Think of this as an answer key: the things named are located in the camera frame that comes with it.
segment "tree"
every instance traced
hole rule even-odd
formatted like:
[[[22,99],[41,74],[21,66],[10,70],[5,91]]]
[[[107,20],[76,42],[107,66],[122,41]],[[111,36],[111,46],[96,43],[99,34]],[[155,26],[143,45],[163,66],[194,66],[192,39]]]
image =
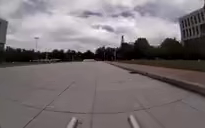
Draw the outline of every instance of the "tree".
[[[83,53],[83,59],[94,59],[94,53],[91,52],[90,50],[87,50],[86,52]]]
[[[179,41],[172,38],[166,38],[160,45],[160,55],[164,59],[182,59],[183,46]]]
[[[147,58],[149,48],[150,45],[146,38],[138,38],[134,43],[134,58]]]

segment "distant tower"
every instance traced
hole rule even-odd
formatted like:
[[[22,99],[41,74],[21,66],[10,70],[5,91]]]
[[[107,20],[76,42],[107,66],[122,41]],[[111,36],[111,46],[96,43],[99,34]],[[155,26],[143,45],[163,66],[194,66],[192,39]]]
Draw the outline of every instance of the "distant tower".
[[[121,44],[125,43],[125,37],[124,36],[121,36]]]

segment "curb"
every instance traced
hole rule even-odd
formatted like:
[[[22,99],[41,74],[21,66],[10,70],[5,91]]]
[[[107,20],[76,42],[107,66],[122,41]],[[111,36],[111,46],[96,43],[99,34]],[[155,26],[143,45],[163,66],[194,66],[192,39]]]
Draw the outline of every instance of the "curb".
[[[130,67],[125,67],[125,66],[121,66],[118,64],[114,64],[114,63],[109,63],[109,62],[107,62],[107,63],[110,65],[128,70],[128,71],[137,72],[140,75],[147,76],[147,77],[150,77],[150,78],[153,78],[153,79],[156,79],[156,80],[159,80],[159,81],[162,81],[162,82],[165,82],[165,83],[177,86],[177,87],[181,87],[183,89],[187,89],[189,91],[196,92],[198,94],[205,96],[205,86],[204,85],[189,82],[189,81],[184,81],[184,80],[178,80],[178,79],[174,79],[174,78],[170,78],[170,77],[159,76],[159,75],[156,75],[153,73],[135,70],[135,69],[132,69]]]

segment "gray cloud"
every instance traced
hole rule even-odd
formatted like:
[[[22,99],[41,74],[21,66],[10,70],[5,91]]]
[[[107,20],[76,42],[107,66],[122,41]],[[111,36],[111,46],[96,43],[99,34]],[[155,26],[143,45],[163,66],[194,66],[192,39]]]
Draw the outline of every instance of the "gray cloud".
[[[78,13],[77,13],[77,16],[83,17],[83,18],[89,18],[89,17],[91,17],[91,16],[102,17],[103,14],[100,13],[100,12],[94,12],[94,11],[89,11],[89,10],[87,10],[87,11],[78,12]]]
[[[122,16],[122,17],[125,17],[125,18],[128,18],[128,17],[134,18],[135,14],[133,13],[133,11],[123,11],[121,13],[111,15],[111,17],[119,17],[119,16]]]
[[[135,6],[134,10],[143,16],[150,15],[174,22],[177,22],[178,18],[185,14],[185,10],[164,2],[147,3],[144,6]]]
[[[87,50],[119,46],[146,37],[152,45],[180,39],[178,17],[201,7],[201,0],[0,0],[0,17],[9,21],[7,45],[41,50]]]

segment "concrete pavement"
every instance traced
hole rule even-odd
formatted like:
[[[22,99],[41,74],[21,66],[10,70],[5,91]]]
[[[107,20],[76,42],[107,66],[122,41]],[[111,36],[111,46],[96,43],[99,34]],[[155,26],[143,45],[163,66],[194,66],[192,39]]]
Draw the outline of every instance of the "concrete pavement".
[[[108,63],[205,95],[205,72],[118,62]]]
[[[205,128],[205,97],[102,62],[0,69],[2,128]]]

